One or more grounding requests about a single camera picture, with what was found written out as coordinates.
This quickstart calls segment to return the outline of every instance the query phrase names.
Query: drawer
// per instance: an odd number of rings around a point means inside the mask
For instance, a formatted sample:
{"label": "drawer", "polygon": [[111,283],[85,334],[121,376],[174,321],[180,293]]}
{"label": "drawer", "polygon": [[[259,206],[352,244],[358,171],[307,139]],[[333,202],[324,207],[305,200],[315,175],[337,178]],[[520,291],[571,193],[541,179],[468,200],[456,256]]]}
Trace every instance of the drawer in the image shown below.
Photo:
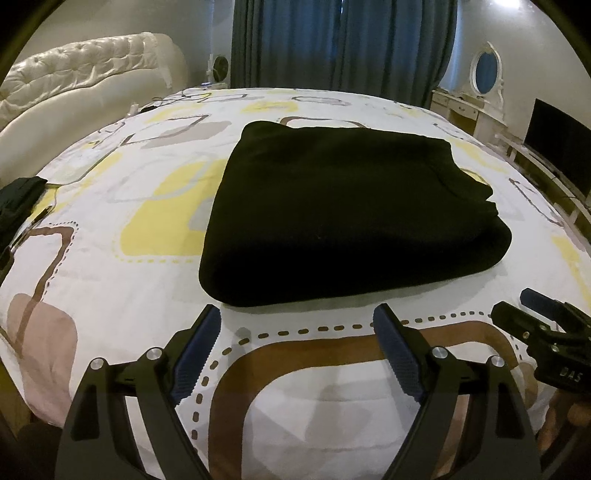
{"label": "drawer", "polygon": [[470,105],[466,105],[465,103],[461,103],[456,100],[449,100],[448,108],[456,113],[459,113],[461,116],[471,118],[472,120],[476,120],[476,118],[478,118],[478,110]]}
{"label": "drawer", "polygon": [[431,102],[431,108],[429,110],[449,120],[449,109],[446,106],[440,105],[437,102]]}
{"label": "drawer", "polygon": [[447,106],[447,103],[449,102],[449,97],[446,97],[445,95],[442,95],[439,92],[433,92],[433,97],[431,98],[431,101],[434,103],[438,103],[439,105]]}

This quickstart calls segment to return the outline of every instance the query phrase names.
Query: folded black sweater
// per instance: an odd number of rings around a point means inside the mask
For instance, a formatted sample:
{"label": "folded black sweater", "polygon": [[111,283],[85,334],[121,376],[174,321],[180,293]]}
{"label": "folded black sweater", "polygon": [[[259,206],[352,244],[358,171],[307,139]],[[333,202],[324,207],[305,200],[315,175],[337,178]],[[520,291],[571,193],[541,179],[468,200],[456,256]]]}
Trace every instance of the folded black sweater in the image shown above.
{"label": "folded black sweater", "polygon": [[491,194],[445,140],[253,122],[217,191],[199,280],[257,306],[480,272],[511,243]]}

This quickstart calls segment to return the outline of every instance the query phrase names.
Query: electrical cord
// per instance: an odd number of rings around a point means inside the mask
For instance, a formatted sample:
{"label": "electrical cord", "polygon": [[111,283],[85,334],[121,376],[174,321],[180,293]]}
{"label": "electrical cord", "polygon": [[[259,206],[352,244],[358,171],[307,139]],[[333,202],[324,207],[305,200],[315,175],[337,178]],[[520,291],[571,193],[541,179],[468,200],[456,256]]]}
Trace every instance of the electrical cord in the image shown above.
{"label": "electrical cord", "polygon": [[172,104],[174,104],[176,102],[187,102],[187,101],[189,101],[189,102],[197,102],[197,103],[199,103],[199,102],[203,102],[205,99],[211,97],[211,95],[212,95],[211,92],[202,92],[202,93],[196,93],[194,95],[192,95],[192,94],[191,95],[186,95],[185,94],[185,90],[187,90],[187,89],[184,89],[184,90],[181,90],[180,91],[180,97],[179,98],[173,98],[173,99],[170,99],[170,100],[165,100],[162,97],[153,97],[152,98],[152,101],[153,102],[160,102],[160,103],[158,105],[152,104],[152,105],[145,106],[145,107],[143,107],[143,108],[141,108],[139,110],[139,113],[149,112],[150,110],[154,110],[154,109],[159,108],[161,106],[172,105]]}

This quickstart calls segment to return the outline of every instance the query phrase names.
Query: metal screw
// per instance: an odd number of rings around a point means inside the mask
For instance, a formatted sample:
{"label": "metal screw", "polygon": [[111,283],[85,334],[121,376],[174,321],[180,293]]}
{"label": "metal screw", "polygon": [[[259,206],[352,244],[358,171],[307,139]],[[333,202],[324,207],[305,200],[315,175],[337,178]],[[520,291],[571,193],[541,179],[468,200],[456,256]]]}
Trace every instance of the metal screw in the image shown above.
{"label": "metal screw", "polygon": [[491,363],[495,366],[495,367],[504,367],[505,366],[505,361],[498,355],[492,356],[491,357]]}
{"label": "metal screw", "polygon": [[447,357],[447,350],[444,349],[442,346],[436,346],[431,353],[435,358],[445,358]]}
{"label": "metal screw", "polygon": [[148,360],[157,360],[161,356],[162,356],[162,349],[160,349],[158,347],[151,348],[146,353],[146,357],[148,358]]}
{"label": "metal screw", "polygon": [[105,361],[102,358],[95,358],[92,362],[90,362],[90,368],[93,370],[100,370]]}

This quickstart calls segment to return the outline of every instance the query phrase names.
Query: oval mirror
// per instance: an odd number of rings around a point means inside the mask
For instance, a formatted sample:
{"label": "oval mirror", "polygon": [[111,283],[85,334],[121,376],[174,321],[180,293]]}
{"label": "oval mirror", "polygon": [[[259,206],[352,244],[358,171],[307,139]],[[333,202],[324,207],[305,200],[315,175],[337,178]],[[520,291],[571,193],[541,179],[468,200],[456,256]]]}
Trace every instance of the oval mirror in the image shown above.
{"label": "oval mirror", "polygon": [[476,65],[475,83],[477,90],[485,95],[495,86],[498,63],[494,53],[482,53]]}

